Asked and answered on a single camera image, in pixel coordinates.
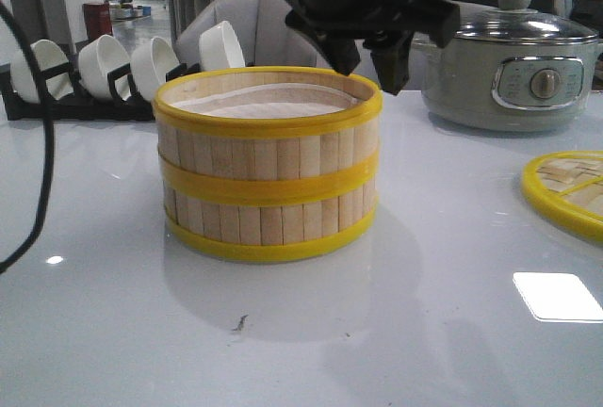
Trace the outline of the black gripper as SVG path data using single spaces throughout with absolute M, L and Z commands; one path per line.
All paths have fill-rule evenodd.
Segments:
M 316 41 L 322 58 L 349 75 L 361 61 L 355 40 L 405 38 L 419 32 L 439 47 L 460 28 L 460 8 L 446 0 L 285 0 L 287 26 Z M 412 41 L 370 50 L 381 89 L 397 95 L 410 79 Z

